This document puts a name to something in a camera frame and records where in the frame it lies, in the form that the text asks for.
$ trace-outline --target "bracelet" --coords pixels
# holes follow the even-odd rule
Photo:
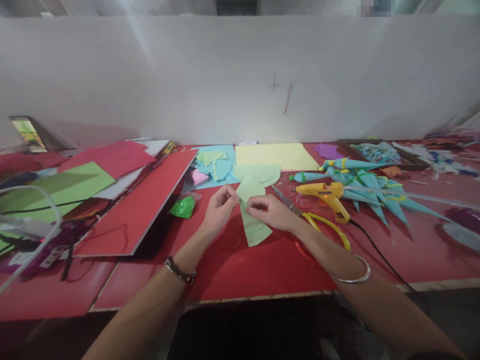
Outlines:
[[[197,270],[195,270],[192,275],[182,272],[177,267],[177,265],[175,265],[174,259],[171,256],[167,257],[165,259],[165,261],[163,262],[163,264],[167,267],[168,270],[170,270],[172,273],[177,275],[180,278],[180,280],[182,280],[182,281],[184,281],[184,282],[186,282],[187,284],[190,284],[190,285],[192,285],[192,283],[194,282],[195,275],[197,274]]]
[[[365,265],[365,267],[366,267],[365,275],[363,275],[361,278],[358,278],[358,279],[356,279],[356,280],[343,280],[343,279],[339,279],[338,277],[333,276],[332,274],[330,274],[330,276],[331,276],[332,278],[334,278],[335,280],[341,282],[341,283],[359,284],[359,283],[364,283],[364,282],[366,282],[366,281],[369,279],[370,273],[372,272],[372,270],[370,269],[369,264],[367,264],[367,262],[366,262],[362,257],[360,257],[360,256],[358,256],[358,255],[355,255],[355,256],[356,256],[357,258],[359,258],[359,259],[363,262],[363,264]]]

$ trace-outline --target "scissor blade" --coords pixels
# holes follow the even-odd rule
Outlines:
[[[273,190],[276,192],[276,194],[278,195],[278,197],[280,198],[281,202],[285,204],[285,206],[287,208],[290,209],[290,211],[292,213],[294,213],[295,215],[298,215],[298,216],[302,216],[302,214],[304,213],[303,211],[301,211],[298,207],[295,206],[295,204],[292,202],[292,200],[290,200],[288,197],[286,197],[280,190],[278,190],[275,186],[271,186],[273,188]]]

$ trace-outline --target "phone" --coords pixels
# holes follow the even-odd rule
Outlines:
[[[31,153],[46,153],[47,146],[35,129],[35,120],[28,116],[10,116],[11,122],[27,144]]]

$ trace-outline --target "plastic bag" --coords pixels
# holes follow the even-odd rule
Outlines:
[[[202,195],[186,191],[180,194],[176,203],[171,207],[170,214],[184,219],[190,219],[194,211],[195,204],[202,198]]]

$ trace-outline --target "wrist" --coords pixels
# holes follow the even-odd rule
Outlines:
[[[194,236],[202,242],[211,243],[217,234],[217,231],[211,231],[204,223],[202,223]]]
[[[298,222],[291,231],[293,235],[295,235],[297,238],[300,240],[304,239],[306,234],[308,234],[309,231],[313,229],[310,224],[308,224],[306,221],[303,221],[302,219],[298,218]]]

